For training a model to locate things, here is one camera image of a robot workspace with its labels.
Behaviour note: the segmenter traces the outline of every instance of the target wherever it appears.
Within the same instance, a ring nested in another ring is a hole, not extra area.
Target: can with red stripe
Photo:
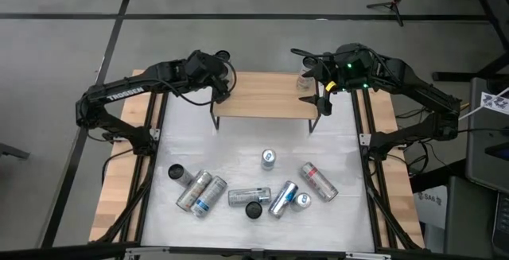
[[[328,181],[312,163],[307,162],[302,166],[301,175],[318,192],[325,201],[331,201],[337,196],[337,189]]]

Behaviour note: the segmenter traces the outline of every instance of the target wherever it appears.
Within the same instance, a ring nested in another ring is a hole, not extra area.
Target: wooden shelf
[[[237,72],[230,98],[214,104],[216,117],[316,119],[317,108],[299,97],[316,93],[315,83],[306,91],[296,87],[298,74]]]

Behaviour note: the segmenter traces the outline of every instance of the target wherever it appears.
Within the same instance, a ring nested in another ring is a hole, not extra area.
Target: wooden board
[[[134,75],[140,74],[141,72],[142,71],[140,70],[136,70],[134,71]],[[145,120],[149,97],[150,94],[141,94],[126,99],[124,108],[122,110],[121,119],[135,126],[142,125]],[[377,93],[370,91],[370,97],[376,129],[383,132],[391,132],[397,130],[396,119],[394,117],[394,109],[392,107],[390,95],[383,91],[379,91]],[[360,106],[360,109],[363,128],[367,129],[367,119],[363,107],[364,102],[362,94],[359,94],[359,104],[362,105]],[[157,113],[159,111],[158,108],[160,105],[161,96],[158,96],[156,109],[153,115],[152,126],[156,125]],[[111,154],[113,155],[126,149],[130,149],[130,144],[128,142],[115,143]],[[397,149],[391,150],[390,153],[399,157],[404,157],[402,152]],[[89,238],[90,240],[95,240],[101,237],[106,232],[107,228],[113,224],[117,217],[119,217],[119,214],[126,206],[127,195],[129,193],[135,162],[136,157],[131,153],[128,153],[122,157],[115,158],[110,162],[110,165],[107,169],[103,190],[101,191],[99,203],[95,212],[95,220],[91,228],[91,234]],[[144,161],[144,167],[142,170],[143,172],[146,171],[147,162],[148,160]],[[414,205],[414,198],[412,195],[410,181],[408,179],[405,164],[399,160],[389,158],[383,162],[383,169],[386,176],[390,208],[394,213],[394,216],[402,225],[403,229],[410,235],[410,237],[419,246],[424,247],[424,241],[421,235],[421,228],[419,226],[417,212]],[[136,228],[137,219],[138,209],[134,211],[130,223],[128,233],[129,240],[134,239],[134,231]],[[387,229],[385,228],[383,216],[380,213],[378,213],[378,219],[383,246],[388,247]]]
[[[373,118],[375,120],[375,128],[377,131],[390,133],[398,129],[396,117],[394,116],[394,108],[390,100],[389,93],[385,91],[374,92],[370,89],[371,108],[373,110]],[[361,91],[357,92],[359,96],[360,116],[363,122],[365,133],[369,133],[367,125],[366,111],[364,110],[364,99]],[[405,159],[400,149],[392,149],[389,154]],[[398,220],[403,230],[412,238],[412,240],[420,247],[424,247],[424,239],[422,238],[421,227],[417,211],[415,210],[414,194],[410,187],[410,179],[406,165],[395,158],[388,157],[382,162],[383,172],[386,181],[387,194],[389,196],[390,210],[394,217]],[[373,176],[373,181],[378,188],[378,180]],[[377,208],[377,216],[379,221],[380,235],[382,246],[388,247],[389,240],[387,238],[387,228],[382,213]],[[398,248],[404,249],[398,241]]]
[[[297,77],[291,73],[237,72],[235,90],[226,101],[214,104],[214,115],[316,119],[317,108],[299,100],[316,94],[315,83],[299,91]]]

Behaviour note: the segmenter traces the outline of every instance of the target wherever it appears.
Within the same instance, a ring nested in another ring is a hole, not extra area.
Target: wooden table
[[[135,70],[134,75],[140,74],[141,72],[141,70]],[[142,125],[146,117],[146,108],[149,97],[150,94],[145,93],[126,99],[121,119],[134,126]],[[379,91],[377,93],[371,91],[370,97],[376,129],[383,132],[397,130],[398,127],[396,126],[396,119],[390,95],[383,91]],[[359,94],[359,104],[361,104],[360,109],[364,132],[367,133],[367,117],[362,106],[362,94]],[[153,114],[152,126],[156,125],[157,112],[160,105],[161,96],[158,96],[155,107],[156,112]],[[111,154],[113,155],[129,148],[130,144],[128,142],[118,142],[113,145]],[[404,158],[403,153],[400,150],[393,149],[390,153]],[[103,184],[103,190],[101,191],[99,203],[95,212],[95,220],[92,224],[91,234],[89,237],[90,240],[95,240],[101,237],[124,209],[129,194],[130,182],[134,172],[135,160],[136,157],[129,153],[110,161]],[[142,168],[143,172],[146,171],[147,162],[148,158],[144,161],[145,167]],[[419,246],[424,247],[424,241],[422,239],[421,228],[419,226],[418,216],[415,210],[414,197],[410,187],[406,165],[399,160],[388,158],[383,162],[383,169],[386,177],[390,208],[394,217],[399,221],[403,229],[410,235],[413,241]],[[384,247],[388,247],[387,229],[385,227],[384,218],[379,211],[378,219],[380,234],[382,236],[382,245]],[[134,240],[137,220],[138,209],[134,211],[133,217],[131,218],[127,240]]]

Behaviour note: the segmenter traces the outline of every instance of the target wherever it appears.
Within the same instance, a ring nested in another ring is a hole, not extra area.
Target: white sticker
[[[482,106],[490,101],[492,102],[486,105],[485,108],[492,109],[503,114],[509,114],[509,99],[504,97],[496,97],[496,95],[483,92],[480,98],[480,105]]]

